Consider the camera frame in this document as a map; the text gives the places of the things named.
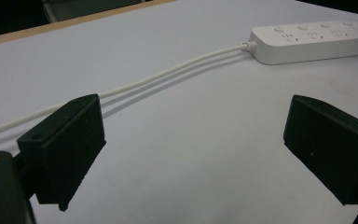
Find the power strip switch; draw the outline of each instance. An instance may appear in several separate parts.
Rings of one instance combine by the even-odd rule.
[[[257,27],[250,52],[264,64],[299,63],[358,55],[358,21]]]

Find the screw hole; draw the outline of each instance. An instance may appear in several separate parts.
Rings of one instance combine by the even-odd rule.
[[[34,140],[38,140],[38,139],[41,139],[43,137],[43,134],[42,133],[37,133],[37,134],[34,134],[32,136],[32,139]]]

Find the table surface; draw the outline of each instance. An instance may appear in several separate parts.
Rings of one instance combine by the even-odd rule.
[[[355,20],[291,0],[177,0],[0,44],[0,124],[246,41],[253,27]],[[107,144],[49,223],[352,223],[283,144],[291,98],[358,118],[358,56],[268,66],[232,52],[102,100]],[[0,150],[41,119],[0,133]]]

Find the power strip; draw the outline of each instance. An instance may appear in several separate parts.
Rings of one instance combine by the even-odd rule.
[[[298,63],[358,55],[358,21],[257,27],[250,52],[264,64]]]

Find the white cable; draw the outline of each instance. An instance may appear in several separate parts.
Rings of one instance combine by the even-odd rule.
[[[123,87],[120,87],[118,89],[114,89],[114,90],[111,90],[111,91],[104,91],[104,92],[101,92],[99,93],[99,96],[101,99],[103,98],[107,98],[107,97],[110,97],[110,96],[113,96],[113,95],[117,95],[117,94],[120,94],[122,92],[125,92],[125,91],[130,91],[130,90],[133,90],[135,88],[138,88],[140,86],[143,86],[147,83],[150,83],[154,80],[157,80],[159,78],[162,78],[162,77],[166,77],[167,75],[169,74],[172,74],[174,72],[177,72],[185,67],[188,67],[190,66],[191,64],[194,64],[194,63],[199,63],[201,61],[204,61],[204,60],[207,60],[207,59],[210,59],[212,57],[215,57],[215,56],[218,56],[218,55],[222,55],[222,54],[226,54],[226,53],[229,53],[229,52],[232,52],[232,51],[236,51],[236,50],[250,50],[251,48],[254,48],[255,47],[255,43],[253,42],[247,42],[247,43],[242,43],[241,45],[239,46],[235,46],[235,47],[232,47],[232,48],[227,48],[227,49],[220,49],[218,51],[214,51],[214,52],[211,52],[211,53],[208,53],[208,54],[204,54],[204,55],[201,55],[197,58],[194,58],[192,60],[189,60],[185,63],[181,63],[181,64],[178,64],[174,67],[171,67],[165,71],[162,71],[160,73],[157,73],[151,77],[147,77],[147,78],[144,78],[142,80],[139,80],[137,82],[134,82],[134,83],[131,83],[130,85],[127,85],[127,86],[123,86]],[[59,109],[61,106],[65,105],[65,103],[61,103],[61,104],[57,104],[57,105],[52,105],[52,106],[49,106],[47,108],[44,108],[44,109],[41,109],[41,110],[38,110],[32,114],[29,114],[29,115],[26,115],[20,119],[15,119],[11,122],[8,122],[6,124],[3,124],[3,125],[0,125],[0,133],[1,132],[4,132],[6,130],[9,130],[11,128],[14,128],[16,126],[19,126],[23,123],[26,123],[30,120],[33,120],[33,119],[37,119],[37,118],[40,118],[40,117],[43,117],[43,116],[46,116],[48,114],[51,114],[53,113],[54,111],[56,111],[57,109]]]

